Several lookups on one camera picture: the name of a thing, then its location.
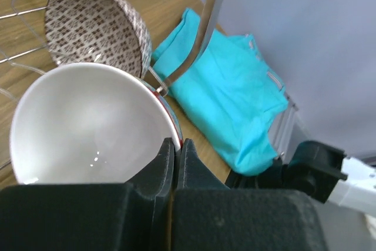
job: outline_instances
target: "wooden surface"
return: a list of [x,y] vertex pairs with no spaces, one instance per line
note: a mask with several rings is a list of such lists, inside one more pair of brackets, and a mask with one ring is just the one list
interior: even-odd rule
[[[0,0],[0,16],[11,14],[12,0]],[[200,0],[128,0],[141,14],[149,28],[154,48],[161,43],[165,37],[179,23],[180,17],[186,7],[193,8],[201,13],[202,3]],[[19,11],[32,9],[46,4],[46,0],[14,0],[15,8]],[[33,12],[23,16],[36,34],[30,32],[20,17],[13,17],[0,20],[0,50],[7,56],[41,46],[44,41],[43,35],[44,11]],[[43,71],[53,69],[52,63],[46,49],[41,49],[29,55],[25,55],[13,61],[0,63],[0,88],[9,91],[19,99],[30,84],[40,76],[39,73],[31,71],[26,67],[34,66]],[[153,79],[148,75],[146,80],[152,85]],[[230,171],[229,167],[218,157],[205,137],[193,126],[179,108],[177,103],[167,98],[168,103],[175,111],[185,138],[192,138],[196,144],[197,151],[204,164],[221,180],[225,181]],[[8,136],[12,115],[16,102],[0,93],[0,166],[9,160]],[[16,184],[11,165],[0,170],[0,188]]]

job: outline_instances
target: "bowl rim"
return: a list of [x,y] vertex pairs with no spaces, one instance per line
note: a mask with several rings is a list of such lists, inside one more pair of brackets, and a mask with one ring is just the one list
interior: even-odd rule
[[108,72],[113,72],[116,73],[117,75],[122,76],[124,79],[128,79],[135,83],[136,85],[140,86],[144,92],[147,94],[148,97],[150,97],[154,104],[156,104],[159,112],[162,113],[163,118],[165,121],[168,123],[168,127],[170,129],[170,132],[172,133],[172,141],[175,146],[175,151],[180,152],[181,150],[181,142],[179,138],[179,133],[178,129],[175,127],[174,122],[172,121],[172,117],[169,115],[168,110],[163,106],[161,101],[158,100],[157,96],[154,95],[154,93],[142,82],[141,79],[123,71],[120,70],[114,66],[110,65],[105,65],[102,63],[90,63],[90,62],[74,62],[68,65],[64,66],[59,66],[55,69],[52,69],[51,71],[47,72],[46,74],[40,76],[37,80],[35,80],[31,86],[25,91],[25,93],[22,95],[20,98],[17,107],[14,111],[14,115],[12,117],[12,123],[11,123],[11,128],[9,131],[9,155],[11,157],[11,163],[12,163],[12,168],[14,175],[16,177],[16,180],[20,184],[26,184],[25,182],[27,181],[24,179],[24,177],[21,177],[19,174],[19,169],[20,168],[20,162],[22,159],[20,159],[17,153],[16,153],[16,145],[15,145],[15,140],[16,140],[16,132],[20,130],[22,125],[19,124],[19,116],[21,115],[21,111],[25,110],[24,104],[26,101],[29,99],[29,95],[35,91],[35,88],[39,86],[40,84],[44,83],[45,79],[55,76],[56,73],[59,72],[64,72],[66,69],[75,69],[75,68],[98,68],[98,69],[104,69]]
[[[45,16],[43,17],[43,29],[44,29],[44,33],[45,33],[45,35],[47,34],[46,33],[46,15],[47,15],[47,11],[49,11],[50,10],[50,1],[51,0],[47,0],[47,4],[46,4],[46,9],[45,9]],[[116,4],[116,6],[118,7],[118,8],[120,8],[120,10],[123,12],[123,14],[124,14],[124,16],[125,16],[125,19],[126,19],[126,21],[128,22],[128,24],[129,24],[129,26],[131,27],[131,29],[132,29],[132,31],[134,32],[134,33],[136,33],[136,31],[135,31],[135,29],[134,29],[134,27],[133,27],[133,25],[132,25],[132,23],[131,23],[131,21],[129,20],[129,18],[127,17],[127,15],[126,15],[126,13],[125,13],[125,11],[124,11],[124,9],[119,5],[119,3],[116,1],[116,0],[112,0],[115,4]],[[45,38],[46,38],[46,43],[47,43],[47,49],[48,49],[48,52],[50,53],[50,55],[51,55],[51,52],[50,52],[50,50],[49,50],[49,44],[50,44],[50,40],[45,36]],[[140,43],[140,39],[139,39],[139,37],[136,35],[136,39],[137,39],[137,43],[138,43],[138,45],[137,45],[137,51],[140,53],[140,74],[137,76],[138,78],[141,78],[141,76],[142,76],[142,72],[143,72],[143,64],[142,64],[142,62],[143,62],[143,54],[142,54],[142,50],[141,50],[141,43]]]

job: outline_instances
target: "fabric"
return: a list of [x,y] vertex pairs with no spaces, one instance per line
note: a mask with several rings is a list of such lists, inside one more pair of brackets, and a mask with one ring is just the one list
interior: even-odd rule
[[[187,8],[154,51],[154,70],[162,79],[186,59],[199,22]],[[251,35],[224,36],[215,30],[204,54],[170,87],[169,95],[235,172],[257,175],[277,156],[267,132],[287,107],[284,85]]]

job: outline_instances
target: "teal cloth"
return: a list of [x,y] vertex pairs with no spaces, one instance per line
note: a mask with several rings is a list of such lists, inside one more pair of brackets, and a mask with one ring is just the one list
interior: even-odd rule
[[[186,59],[199,22],[200,17],[187,8],[179,25],[154,51],[153,68],[162,79]],[[204,54],[170,87],[169,95],[235,172],[257,175],[277,156],[268,129],[287,107],[284,85],[264,62],[251,35],[214,31]]]

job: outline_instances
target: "patterned bowl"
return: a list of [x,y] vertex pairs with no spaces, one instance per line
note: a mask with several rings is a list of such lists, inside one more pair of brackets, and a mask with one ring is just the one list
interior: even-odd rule
[[45,34],[57,65],[104,63],[138,78],[150,65],[150,33],[125,0],[48,0]]

